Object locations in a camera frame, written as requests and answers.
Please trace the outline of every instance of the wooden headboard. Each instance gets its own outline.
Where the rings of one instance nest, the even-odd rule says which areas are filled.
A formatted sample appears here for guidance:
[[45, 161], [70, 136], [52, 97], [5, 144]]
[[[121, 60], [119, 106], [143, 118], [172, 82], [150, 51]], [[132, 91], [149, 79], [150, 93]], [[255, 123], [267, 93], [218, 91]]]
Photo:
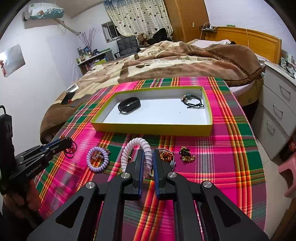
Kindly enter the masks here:
[[[249, 46], [254, 53], [279, 64], [281, 60], [281, 39], [269, 34], [248, 29]], [[248, 35], [245, 28], [218, 27], [217, 32], [206, 32], [205, 40], [220, 41], [229, 39], [236, 44], [248, 46]]]

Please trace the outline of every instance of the plaid tablecloth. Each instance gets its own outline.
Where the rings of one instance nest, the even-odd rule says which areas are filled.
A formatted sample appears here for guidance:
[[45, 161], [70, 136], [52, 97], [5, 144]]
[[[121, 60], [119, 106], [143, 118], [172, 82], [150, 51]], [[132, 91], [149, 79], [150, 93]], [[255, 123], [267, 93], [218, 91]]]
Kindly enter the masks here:
[[[241, 107], [225, 82], [212, 77], [141, 80], [98, 90], [57, 134], [57, 137], [65, 134], [74, 139], [78, 145], [75, 157], [68, 159], [63, 153], [56, 155], [50, 166], [36, 177], [42, 199], [42, 216], [50, 216], [86, 182], [110, 181], [122, 172], [122, 151], [137, 135], [96, 132], [90, 123], [113, 93], [161, 86], [198, 85], [204, 87], [212, 109], [210, 137], [138, 136], [146, 139], [152, 149], [167, 148], [172, 151], [177, 173], [198, 183], [210, 180], [264, 229], [266, 187], [256, 141]], [[87, 152], [96, 145], [111, 151], [110, 165], [101, 174], [92, 173], [86, 164]], [[181, 146], [187, 146], [191, 154], [196, 155], [196, 161], [184, 165], [178, 154]], [[135, 149], [131, 157], [134, 158], [136, 153]], [[150, 179], [144, 180], [142, 200], [125, 202], [122, 240], [175, 240], [172, 201], [158, 201], [154, 182]]]

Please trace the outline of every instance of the brown blanket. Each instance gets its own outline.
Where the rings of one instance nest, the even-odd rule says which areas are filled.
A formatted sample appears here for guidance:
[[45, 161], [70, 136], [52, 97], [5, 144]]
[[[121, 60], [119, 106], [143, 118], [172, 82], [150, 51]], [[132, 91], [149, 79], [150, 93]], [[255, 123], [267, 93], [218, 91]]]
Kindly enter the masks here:
[[228, 86], [241, 86], [251, 83], [261, 72], [257, 57], [246, 46], [211, 45], [202, 49], [184, 42], [163, 41], [87, 72], [76, 82], [79, 89], [72, 98], [74, 104], [60, 104], [66, 95], [63, 92], [47, 110], [40, 127], [40, 139], [42, 143], [51, 141], [79, 106], [103, 87], [182, 76], [213, 76], [224, 79]]

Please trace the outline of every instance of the yellow box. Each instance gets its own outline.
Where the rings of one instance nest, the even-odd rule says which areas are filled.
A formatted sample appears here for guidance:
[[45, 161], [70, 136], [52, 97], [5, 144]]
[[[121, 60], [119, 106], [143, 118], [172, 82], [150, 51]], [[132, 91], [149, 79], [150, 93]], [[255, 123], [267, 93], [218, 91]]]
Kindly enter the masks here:
[[[201, 98], [204, 108], [187, 108], [180, 98], [185, 94]], [[138, 97], [141, 107], [127, 114], [118, 104], [129, 97]], [[213, 118], [202, 86], [145, 88], [114, 93], [91, 120], [96, 131], [127, 134], [173, 136], [210, 136]]]

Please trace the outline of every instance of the floor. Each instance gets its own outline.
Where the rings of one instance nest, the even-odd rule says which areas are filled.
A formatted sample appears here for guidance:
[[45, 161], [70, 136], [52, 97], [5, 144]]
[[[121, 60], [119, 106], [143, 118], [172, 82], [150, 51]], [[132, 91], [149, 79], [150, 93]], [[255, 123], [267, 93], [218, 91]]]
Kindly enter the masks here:
[[267, 205], [264, 231], [271, 238], [284, 213], [289, 208], [292, 199], [284, 196], [288, 186], [286, 180], [279, 174], [278, 165], [276, 164], [281, 163], [281, 160], [276, 157], [271, 161], [260, 141], [258, 139], [256, 141], [266, 181]]

